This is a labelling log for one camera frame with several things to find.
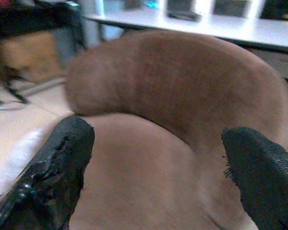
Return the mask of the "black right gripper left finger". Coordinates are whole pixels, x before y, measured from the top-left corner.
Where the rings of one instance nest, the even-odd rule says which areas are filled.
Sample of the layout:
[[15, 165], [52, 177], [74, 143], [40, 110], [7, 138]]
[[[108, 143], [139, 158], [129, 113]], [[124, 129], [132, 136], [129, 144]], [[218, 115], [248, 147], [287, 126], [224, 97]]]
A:
[[69, 230], [94, 140], [81, 117], [62, 119], [0, 195], [0, 230]]

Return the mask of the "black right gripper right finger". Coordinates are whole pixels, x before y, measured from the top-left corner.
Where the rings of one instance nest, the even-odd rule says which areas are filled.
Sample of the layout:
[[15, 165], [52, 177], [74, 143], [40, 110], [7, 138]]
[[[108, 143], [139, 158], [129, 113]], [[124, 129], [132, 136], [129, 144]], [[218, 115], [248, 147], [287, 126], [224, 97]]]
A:
[[258, 230], [288, 230], [288, 152], [248, 127], [224, 129], [228, 168], [244, 211]]

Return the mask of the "brown pillow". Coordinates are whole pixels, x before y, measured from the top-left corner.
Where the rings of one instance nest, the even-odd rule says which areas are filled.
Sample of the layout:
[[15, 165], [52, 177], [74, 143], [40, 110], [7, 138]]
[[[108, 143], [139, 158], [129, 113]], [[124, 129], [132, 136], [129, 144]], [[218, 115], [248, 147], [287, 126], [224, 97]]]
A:
[[224, 175], [224, 128], [288, 149], [288, 83], [251, 52], [146, 30], [79, 55], [70, 109], [95, 130], [70, 230], [258, 230]]

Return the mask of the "cardboard box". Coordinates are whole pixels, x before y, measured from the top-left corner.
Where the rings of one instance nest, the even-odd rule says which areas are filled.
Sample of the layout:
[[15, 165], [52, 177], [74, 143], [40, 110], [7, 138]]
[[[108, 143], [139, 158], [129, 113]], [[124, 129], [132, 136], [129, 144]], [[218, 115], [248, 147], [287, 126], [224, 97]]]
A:
[[33, 83], [62, 75], [55, 38], [47, 31], [1, 40], [0, 57], [6, 67]]

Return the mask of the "white table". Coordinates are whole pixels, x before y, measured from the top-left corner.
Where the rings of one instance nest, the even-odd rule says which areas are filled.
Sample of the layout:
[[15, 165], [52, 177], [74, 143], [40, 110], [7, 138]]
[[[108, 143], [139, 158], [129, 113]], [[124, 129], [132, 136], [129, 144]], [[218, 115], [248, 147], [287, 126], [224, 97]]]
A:
[[85, 18], [121, 28], [206, 34], [241, 46], [288, 53], [288, 21], [209, 15], [192, 22], [169, 18], [164, 11], [156, 9], [89, 14]]

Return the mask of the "black shelf unit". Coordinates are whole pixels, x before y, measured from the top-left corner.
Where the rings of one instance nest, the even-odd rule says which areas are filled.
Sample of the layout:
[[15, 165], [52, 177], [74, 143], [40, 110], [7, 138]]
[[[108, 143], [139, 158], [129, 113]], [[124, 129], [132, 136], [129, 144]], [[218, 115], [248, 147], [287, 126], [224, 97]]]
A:
[[0, 0], [0, 40], [61, 27], [74, 49], [86, 48], [79, 0]]

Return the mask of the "dark framed panel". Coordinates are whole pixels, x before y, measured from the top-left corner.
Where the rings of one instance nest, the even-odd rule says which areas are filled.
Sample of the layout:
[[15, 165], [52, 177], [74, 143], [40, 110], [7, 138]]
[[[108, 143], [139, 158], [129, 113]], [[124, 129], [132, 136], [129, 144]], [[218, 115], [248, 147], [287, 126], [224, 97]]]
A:
[[215, 0], [213, 15], [246, 17], [250, 0]]

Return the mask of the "black flat device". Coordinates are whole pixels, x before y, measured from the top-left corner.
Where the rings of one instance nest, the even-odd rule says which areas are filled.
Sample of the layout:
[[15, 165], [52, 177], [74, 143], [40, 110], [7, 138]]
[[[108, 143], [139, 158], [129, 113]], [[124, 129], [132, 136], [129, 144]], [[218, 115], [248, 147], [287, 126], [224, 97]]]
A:
[[199, 22], [202, 18], [201, 15], [192, 11], [167, 11], [167, 17], [192, 22]]

